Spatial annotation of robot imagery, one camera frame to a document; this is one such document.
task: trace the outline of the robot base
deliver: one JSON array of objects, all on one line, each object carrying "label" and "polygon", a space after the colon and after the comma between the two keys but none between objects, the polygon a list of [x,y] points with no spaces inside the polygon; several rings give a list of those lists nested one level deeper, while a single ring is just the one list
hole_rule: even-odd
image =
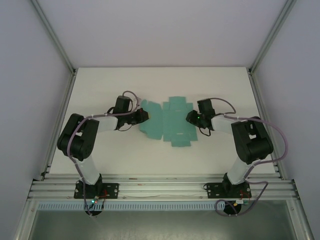
[{"label": "robot base", "polygon": [[[101,179],[101,181],[98,180],[95,185],[85,185],[86,199],[94,199],[96,196],[99,196],[100,199],[117,199],[118,193],[119,183],[102,183]],[[75,184],[73,197],[75,199],[84,199],[84,184],[80,180]]]},{"label": "robot base", "polygon": [[227,174],[224,175],[222,182],[208,182],[203,188],[208,194],[208,199],[240,199],[252,196],[249,183],[233,185]]}]

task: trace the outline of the white table surface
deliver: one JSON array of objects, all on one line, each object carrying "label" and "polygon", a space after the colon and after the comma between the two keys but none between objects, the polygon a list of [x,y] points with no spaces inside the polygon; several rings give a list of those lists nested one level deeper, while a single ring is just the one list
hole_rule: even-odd
[{"label": "white table surface", "polygon": [[[259,115],[245,67],[79,68],[63,128],[73,113],[84,116],[105,113],[125,90],[161,104],[169,97],[184,96],[195,109],[197,100],[224,98],[241,117]],[[215,100],[212,105],[217,113],[231,110],[220,101]],[[214,131],[207,137],[199,130],[197,135],[198,141],[192,141],[189,147],[172,147],[171,142],[147,138],[137,125],[125,132],[106,131],[97,135],[92,157],[101,174],[226,173],[237,157],[233,136]],[[68,157],[56,150],[50,173],[77,172]],[[257,166],[253,173],[273,174],[275,170],[270,163]]]}]

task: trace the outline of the white wall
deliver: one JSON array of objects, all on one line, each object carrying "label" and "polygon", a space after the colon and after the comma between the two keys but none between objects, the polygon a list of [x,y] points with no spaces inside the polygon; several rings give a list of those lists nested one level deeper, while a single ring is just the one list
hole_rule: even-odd
[{"label": "white wall", "polygon": [[297,1],[256,76],[270,119],[286,133],[294,178],[320,239],[320,1]]},{"label": "white wall", "polygon": [[27,0],[0,4],[0,235],[13,239],[70,73]]},{"label": "white wall", "polygon": [[250,67],[286,0],[38,0],[78,67]]}]

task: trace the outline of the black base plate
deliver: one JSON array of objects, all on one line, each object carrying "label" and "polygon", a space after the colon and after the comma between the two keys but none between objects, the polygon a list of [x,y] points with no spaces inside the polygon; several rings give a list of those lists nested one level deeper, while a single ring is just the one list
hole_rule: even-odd
[{"label": "black base plate", "polygon": [[[100,199],[117,199],[119,193],[119,183],[102,183],[102,190]],[[94,185],[85,185],[85,198],[93,199],[97,194]],[[75,199],[84,199],[84,185],[82,181],[78,181],[75,185],[74,196]]]},{"label": "black base plate", "polygon": [[243,182],[238,185],[233,185],[232,190],[226,192],[222,182],[208,182],[203,188],[208,194],[208,199],[240,199],[241,197],[247,199],[251,198],[250,185]]}]

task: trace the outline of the wire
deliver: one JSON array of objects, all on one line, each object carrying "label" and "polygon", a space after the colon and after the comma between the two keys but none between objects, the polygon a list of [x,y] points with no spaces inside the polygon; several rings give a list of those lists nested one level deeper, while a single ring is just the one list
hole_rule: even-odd
[{"label": "wire", "polygon": [[246,195],[247,197],[248,197],[248,199],[249,199],[249,202],[250,202],[250,195],[248,194],[248,193],[246,193],[246,192],[243,192],[242,190],[240,190],[240,194],[241,194],[241,200],[244,198],[244,195]]},{"label": "wire", "polygon": [[105,201],[107,199],[107,190],[104,190],[104,196],[103,196],[103,202],[102,202],[102,206],[101,206],[101,209],[105,209]]},{"label": "wire", "polygon": [[108,110],[106,113],[107,113],[107,114],[111,113],[111,111],[113,111],[114,108],[115,108],[114,106],[110,107],[109,110]]},{"label": "wire", "polygon": [[209,134],[206,134],[206,133],[204,133],[203,131],[201,131],[201,128],[199,127],[199,131],[200,131],[200,133],[202,133],[203,135],[205,135],[205,136],[207,136],[207,137],[210,137],[211,136],[211,131],[210,131],[210,129],[209,129]]},{"label": "wire", "polygon": [[107,190],[104,189],[104,195],[103,196],[99,196],[99,198],[105,198],[107,196]]},{"label": "wire", "polygon": [[125,130],[120,130],[120,129],[118,129],[118,131],[119,131],[119,132],[125,132],[125,131],[128,131],[130,128],[132,128],[132,125],[130,125],[130,127],[127,128],[127,129],[125,129]]},{"label": "wire", "polygon": [[[220,216],[223,216],[223,217],[237,217],[237,216],[242,216],[248,212],[250,212],[253,207],[257,204],[258,200],[261,198],[262,194],[264,193],[264,191],[266,190],[267,186],[268,186],[268,182],[267,181],[259,181],[259,182],[251,182],[251,181],[248,181],[246,180],[246,178],[249,176],[249,174],[251,173],[251,171],[255,168],[255,166],[258,166],[258,165],[261,165],[261,164],[268,164],[268,163],[276,163],[276,162],[279,162],[281,161],[282,159],[284,159],[287,154],[288,154],[288,140],[287,140],[287,137],[286,135],[284,134],[284,132],[279,128],[277,127],[276,125],[274,125],[273,123],[271,122],[268,122],[268,121],[265,121],[265,120],[262,120],[262,119],[257,119],[257,118],[251,118],[251,117],[234,117],[234,116],[228,116],[227,114],[236,114],[237,111],[235,109],[235,107],[230,103],[228,102],[227,100],[225,99],[222,99],[222,98],[218,98],[218,97],[211,97],[209,98],[210,100],[220,100],[220,101],[223,101],[225,103],[227,103],[233,111],[229,111],[229,112],[225,112],[223,114],[223,116],[226,118],[226,119],[231,119],[231,120],[240,120],[240,121],[254,121],[254,122],[258,122],[258,123],[262,123],[262,124],[266,124],[266,125],[269,125],[271,126],[272,128],[274,128],[282,137],[283,139],[283,142],[284,142],[284,153],[282,154],[282,156],[278,157],[277,159],[272,159],[272,160],[267,160],[267,161],[259,161],[257,163],[254,163],[249,169],[248,171],[246,172],[246,174],[244,175],[244,179],[245,179],[245,182],[247,182],[248,184],[252,184],[252,185],[258,185],[258,184],[264,184],[264,187],[262,188],[260,194],[256,197],[256,199],[253,201],[253,203],[250,205],[250,207],[245,210],[244,212],[241,212],[241,213],[238,213],[237,214],[237,211],[236,209],[234,208],[234,206],[229,202],[229,201],[226,201],[226,200],[223,200],[223,199],[219,199],[218,201],[215,202],[215,211],[217,214],[219,214]],[[227,203],[228,205],[230,205],[232,207],[232,209],[234,210],[234,212],[236,213],[235,215],[225,215],[225,214],[222,214],[218,211],[217,207],[218,207],[218,203],[220,202],[225,202]]]},{"label": "wire", "polygon": [[129,91],[129,90],[126,90],[122,93],[122,95],[124,96],[126,93],[130,93],[132,94],[135,99],[136,99],[136,105],[135,105],[135,108],[132,110],[132,111],[129,111],[129,112],[126,112],[126,113],[117,113],[117,114],[113,114],[113,113],[104,113],[104,114],[97,114],[97,115],[91,115],[91,116],[87,116],[85,117],[79,124],[78,126],[75,128],[75,130],[73,131],[71,137],[70,137],[70,140],[68,142],[68,145],[67,145],[67,148],[66,148],[66,152],[67,152],[67,156],[70,158],[70,160],[74,163],[75,165],[75,168],[77,170],[77,172],[79,173],[80,175],[80,179],[82,180],[83,182],[83,201],[84,201],[84,207],[85,209],[87,210],[89,216],[92,216],[90,210],[89,210],[89,206],[88,206],[88,203],[87,203],[87,199],[86,199],[86,180],[85,180],[85,177],[83,175],[83,173],[81,172],[81,169],[79,168],[78,166],[78,162],[71,156],[71,144],[72,144],[72,141],[74,140],[77,132],[79,131],[79,129],[81,128],[81,126],[89,119],[97,119],[97,118],[104,118],[104,117],[108,117],[108,116],[125,116],[125,115],[129,115],[131,113],[134,113],[137,108],[138,108],[138,103],[139,103],[139,98],[138,96],[132,92],[132,91]]},{"label": "wire", "polygon": [[129,195],[123,195],[123,194],[119,193],[118,196],[128,197],[128,198],[135,198],[135,199],[147,199],[147,198],[156,198],[156,197],[192,197],[192,196],[195,196],[195,194],[192,194],[192,195],[160,194],[160,195],[152,195],[152,196],[129,196]]}]

